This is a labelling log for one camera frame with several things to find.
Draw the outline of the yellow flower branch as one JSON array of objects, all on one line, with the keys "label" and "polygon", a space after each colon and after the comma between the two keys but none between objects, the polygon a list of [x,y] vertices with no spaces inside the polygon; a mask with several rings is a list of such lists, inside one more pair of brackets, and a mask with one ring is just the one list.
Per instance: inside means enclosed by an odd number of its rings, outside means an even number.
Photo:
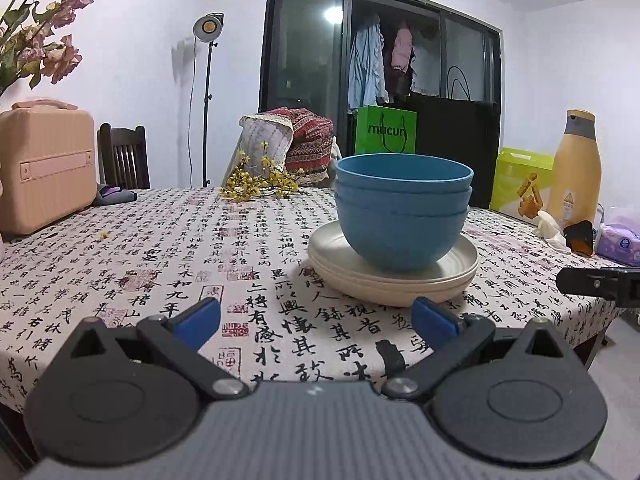
[{"label": "yellow flower branch", "polygon": [[266,196],[287,198],[300,191],[300,173],[289,174],[268,156],[269,143],[258,143],[258,165],[250,166],[250,155],[239,150],[233,157],[231,170],[224,179],[221,195],[235,203],[245,203]]}]

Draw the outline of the beige lotion bottle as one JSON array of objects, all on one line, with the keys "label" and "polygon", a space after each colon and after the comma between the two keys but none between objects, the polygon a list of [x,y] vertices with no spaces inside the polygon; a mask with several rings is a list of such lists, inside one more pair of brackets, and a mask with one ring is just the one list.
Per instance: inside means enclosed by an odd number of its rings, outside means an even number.
[{"label": "beige lotion bottle", "polygon": [[596,116],[586,110],[568,110],[565,131],[554,156],[546,206],[561,229],[582,221],[593,222],[601,176]]}]

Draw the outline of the white hanging garment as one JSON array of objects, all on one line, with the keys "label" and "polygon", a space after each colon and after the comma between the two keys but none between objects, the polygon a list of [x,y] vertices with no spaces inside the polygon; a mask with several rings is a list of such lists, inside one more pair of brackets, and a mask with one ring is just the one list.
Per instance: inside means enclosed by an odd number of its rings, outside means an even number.
[{"label": "white hanging garment", "polygon": [[413,41],[411,69],[412,93],[424,96],[440,95],[440,53],[437,42],[422,37]]}]

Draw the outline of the pink small suitcase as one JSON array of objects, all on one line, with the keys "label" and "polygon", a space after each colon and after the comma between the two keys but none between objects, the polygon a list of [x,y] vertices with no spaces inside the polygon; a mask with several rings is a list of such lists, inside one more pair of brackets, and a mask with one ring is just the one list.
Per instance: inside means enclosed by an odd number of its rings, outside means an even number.
[{"label": "pink small suitcase", "polygon": [[96,198],[96,129],[54,105],[1,114],[1,232],[29,235]]}]

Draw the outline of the green paper shopping bag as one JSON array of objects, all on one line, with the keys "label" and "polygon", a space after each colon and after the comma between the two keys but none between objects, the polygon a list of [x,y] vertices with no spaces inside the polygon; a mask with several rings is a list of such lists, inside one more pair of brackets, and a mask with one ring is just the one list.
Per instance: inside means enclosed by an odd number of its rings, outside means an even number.
[{"label": "green paper shopping bag", "polygon": [[355,154],[416,152],[416,113],[388,106],[357,110]]}]

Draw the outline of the dried pink roses bouquet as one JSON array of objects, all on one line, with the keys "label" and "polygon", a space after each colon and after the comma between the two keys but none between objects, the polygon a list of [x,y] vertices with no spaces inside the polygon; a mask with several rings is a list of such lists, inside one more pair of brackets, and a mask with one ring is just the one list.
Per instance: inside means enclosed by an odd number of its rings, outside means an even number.
[{"label": "dried pink roses bouquet", "polygon": [[93,0],[10,0],[1,8],[1,92],[26,79],[36,88],[47,79],[58,84],[73,73],[82,55],[70,34],[55,36],[70,26]]}]

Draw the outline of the pink hanging garment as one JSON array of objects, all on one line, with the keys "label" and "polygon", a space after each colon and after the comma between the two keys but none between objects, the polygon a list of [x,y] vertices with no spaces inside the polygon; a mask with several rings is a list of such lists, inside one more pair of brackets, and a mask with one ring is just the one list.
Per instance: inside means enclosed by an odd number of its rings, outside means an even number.
[{"label": "pink hanging garment", "polygon": [[390,55],[390,67],[403,74],[408,72],[413,50],[413,36],[407,25],[398,28],[392,54]]}]

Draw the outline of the studio lamp on stand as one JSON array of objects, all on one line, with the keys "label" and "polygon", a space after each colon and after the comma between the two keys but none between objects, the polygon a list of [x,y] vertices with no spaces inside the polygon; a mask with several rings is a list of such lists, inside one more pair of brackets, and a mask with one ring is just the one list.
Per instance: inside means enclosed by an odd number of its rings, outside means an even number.
[{"label": "studio lamp on stand", "polygon": [[202,109],[202,140],[201,140],[201,181],[202,188],[210,187],[208,177],[208,129],[209,107],[213,96],[210,91],[212,81],[213,52],[218,46],[218,38],[224,29],[224,14],[222,12],[209,12],[198,18],[192,27],[193,36],[193,74],[192,84],[195,84],[195,76],[198,73],[198,46],[206,47],[205,76],[203,87]]}]

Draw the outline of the blue bowl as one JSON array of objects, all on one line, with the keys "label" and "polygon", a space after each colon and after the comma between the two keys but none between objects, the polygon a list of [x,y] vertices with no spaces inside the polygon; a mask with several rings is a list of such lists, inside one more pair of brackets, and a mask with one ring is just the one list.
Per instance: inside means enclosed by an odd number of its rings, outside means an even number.
[{"label": "blue bowl", "polygon": [[412,216],[449,216],[469,207],[473,189],[458,192],[393,192],[339,185],[335,196],[354,206]]},{"label": "blue bowl", "polygon": [[474,171],[454,160],[428,155],[373,153],[342,158],[336,183],[366,190],[457,193],[471,186]]},{"label": "blue bowl", "polygon": [[398,214],[335,200],[338,224],[350,247],[372,266],[394,272],[421,271],[457,243],[470,211]]}]

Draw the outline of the black paper bag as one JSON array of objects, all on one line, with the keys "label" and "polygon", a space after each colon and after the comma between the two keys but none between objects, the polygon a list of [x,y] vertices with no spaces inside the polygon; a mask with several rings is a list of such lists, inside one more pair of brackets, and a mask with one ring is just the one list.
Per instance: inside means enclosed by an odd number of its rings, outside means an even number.
[{"label": "black paper bag", "polygon": [[488,209],[499,153],[499,104],[411,92],[405,107],[416,113],[416,152],[469,166],[474,171],[470,204]]}]

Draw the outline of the grey purple pouch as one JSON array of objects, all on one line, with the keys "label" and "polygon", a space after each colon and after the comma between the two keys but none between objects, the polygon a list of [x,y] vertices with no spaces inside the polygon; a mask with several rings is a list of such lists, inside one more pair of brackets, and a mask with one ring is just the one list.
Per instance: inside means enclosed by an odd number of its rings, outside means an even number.
[{"label": "grey purple pouch", "polygon": [[98,184],[96,186],[96,198],[92,204],[95,207],[119,205],[135,202],[137,198],[137,193],[134,191],[125,190],[120,186]]}]

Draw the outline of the yellow green gift box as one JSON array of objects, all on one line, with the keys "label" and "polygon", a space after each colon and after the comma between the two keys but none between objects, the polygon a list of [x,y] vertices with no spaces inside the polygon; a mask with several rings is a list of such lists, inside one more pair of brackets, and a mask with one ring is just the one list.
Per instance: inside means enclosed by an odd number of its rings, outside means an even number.
[{"label": "yellow green gift box", "polygon": [[536,226],[547,207],[554,157],[503,148],[497,158],[489,208]]}]

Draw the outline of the cream plate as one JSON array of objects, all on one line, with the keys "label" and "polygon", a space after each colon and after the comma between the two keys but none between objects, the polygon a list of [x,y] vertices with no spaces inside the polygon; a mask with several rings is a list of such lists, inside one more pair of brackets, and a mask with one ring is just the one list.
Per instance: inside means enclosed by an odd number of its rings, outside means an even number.
[{"label": "cream plate", "polygon": [[309,258],[320,261],[322,266],[357,278],[370,278],[382,282],[411,285],[446,283],[462,278],[474,278],[480,266],[480,254],[476,246],[463,234],[442,258],[424,270],[392,271],[375,266],[363,259],[348,244],[337,221],[316,229],[307,246]]},{"label": "cream plate", "polygon": [[436,304],[443,304],[461,296],[462,292],[474,280],[480,263],[477,261],[470,270],[455,278],[447,278],[446,280],[441,278],[440,280],[431,280],[422,284],[414,283],[413,285],[409,281],[390,283],[376,282],[372,278],[355,278],[345,272],[340,273],[330,270],[327,266],[314,260],[311,260],[311,266],[322,278],[322,281],[345,296],[370,302],[371,304],[408,308],[412,305],[413,300],[419,297],[425,297],[436,302]]}]

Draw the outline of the chair draped with patterned blankets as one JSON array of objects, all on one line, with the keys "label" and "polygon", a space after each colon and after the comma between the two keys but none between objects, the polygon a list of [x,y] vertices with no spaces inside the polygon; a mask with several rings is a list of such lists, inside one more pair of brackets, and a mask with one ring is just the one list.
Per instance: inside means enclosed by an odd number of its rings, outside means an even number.
[{"label": "chair draped with patterned blankets", "polygon": [[244,154],[247,157],[245,170],[251,176],[258,175],[262,159],[267,157],[277,169],[297,174],[299,185],[327,188],[333,183],[334,165],[342,154],[330,118],[306,108],[279,107],[244,115],[239,126],[241,133],[224,181]]}]

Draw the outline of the dark wooden chair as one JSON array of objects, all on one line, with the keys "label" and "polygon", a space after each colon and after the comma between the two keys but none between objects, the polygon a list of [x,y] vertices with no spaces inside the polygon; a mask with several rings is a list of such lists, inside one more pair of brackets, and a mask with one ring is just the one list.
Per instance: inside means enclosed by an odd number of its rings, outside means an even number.
[{"label": "dark wooden chair", "polygon": [[102,124],[98,145],[104,181],[125,190],[147,190],[150,187],[145,128],[114,128]]}]

